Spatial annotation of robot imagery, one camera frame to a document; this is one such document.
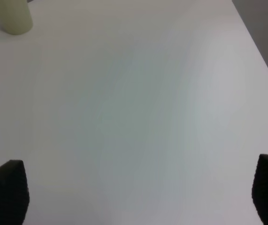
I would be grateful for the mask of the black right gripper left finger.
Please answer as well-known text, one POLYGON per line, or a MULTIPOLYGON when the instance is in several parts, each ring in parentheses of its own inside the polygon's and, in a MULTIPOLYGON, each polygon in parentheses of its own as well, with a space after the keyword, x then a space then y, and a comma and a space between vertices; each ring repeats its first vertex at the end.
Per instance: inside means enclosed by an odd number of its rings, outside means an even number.
POLYGON ((29 203, 24 163, 9 160, 0 166, 0 225, 22 225, 29 203))

